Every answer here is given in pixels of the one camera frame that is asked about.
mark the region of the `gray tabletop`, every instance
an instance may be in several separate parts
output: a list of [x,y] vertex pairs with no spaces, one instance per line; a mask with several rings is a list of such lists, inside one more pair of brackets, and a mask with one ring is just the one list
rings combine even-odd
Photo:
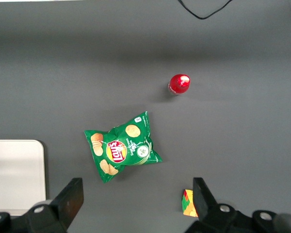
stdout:
[[[192,84],[172,97],[178,73]],[[163,163],[103,184],[83,131],[146,110]],[[233,1],[203,21],[176,0],[0,3],[0,139],[43,143],[49,199],[83,178],[71,233],[184,232],[193,177],[246,215],[291,214],[291,0]]]

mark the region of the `red bottle cap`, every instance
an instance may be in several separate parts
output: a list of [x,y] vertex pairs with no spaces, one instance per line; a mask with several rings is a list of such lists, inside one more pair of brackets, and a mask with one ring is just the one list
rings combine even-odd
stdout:
[[179,95],[186,92],[190,86],[190,77],[185,74],[177,74],[170,80],[168,89],[174,95]]
[[187,75],[182,75],[182,76],[178,77],[178,84],[181,87],[186,87],[186,86],[190,85],[190,77]]

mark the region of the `white plastic tray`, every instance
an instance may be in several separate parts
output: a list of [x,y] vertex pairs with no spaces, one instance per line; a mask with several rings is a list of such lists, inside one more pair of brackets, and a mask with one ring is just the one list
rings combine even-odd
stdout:
[[0,140],[0,212],[19,216],[45,199],[42,144],[36,140]]

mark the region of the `black cable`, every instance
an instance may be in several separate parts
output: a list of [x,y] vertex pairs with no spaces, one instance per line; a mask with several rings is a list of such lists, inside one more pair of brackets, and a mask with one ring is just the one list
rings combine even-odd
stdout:
[[219,12],[219,11],[221,11],[224,7],[226,7],[231,1],[233,1],[233,0],[228,0],[228,2],[223,6],[223,7],[221,7],[220,9],[218,9],[218,10],[216,10],[215,12],[213,12],[213,13],[211,13],[210,15],[208,15],[208,16],[206,16],[206,17],[200,17],[200,16],[198,16],[198,15],[196,15],[196,14],[194,14],[184,3],[183,3],[183,1],[182,0],[178,0],[178,2],[180,2],[180,4],[184,7],[184,9],[186,9],[188,12],[190,12],[193,16],[195,16],[196,18],[198,18],[198,19],[207,19],[207,18],[209,18],[210,16],[212,16],[212,15],[214,15],[215,13],[217,13],[217,12]]
[[193,13],[185,4],[182,0],[178,0],[178,2],[183,6],[184,9],[186,9],[188,12],[190,12],[193,16],[195,16],[196,18],[198,19],[207,19],[209,18],[210,16],[214,15],[215,13],[221,11],[223,8],[225,8],[231,1],[233,0],[228,0],[228,2],[223,6],[221,7],[220,9],[216,10],[215,12],[211,13],[210,15],[206,16],[206,17],[200,17],[198,15],[196,15],[195,13]]

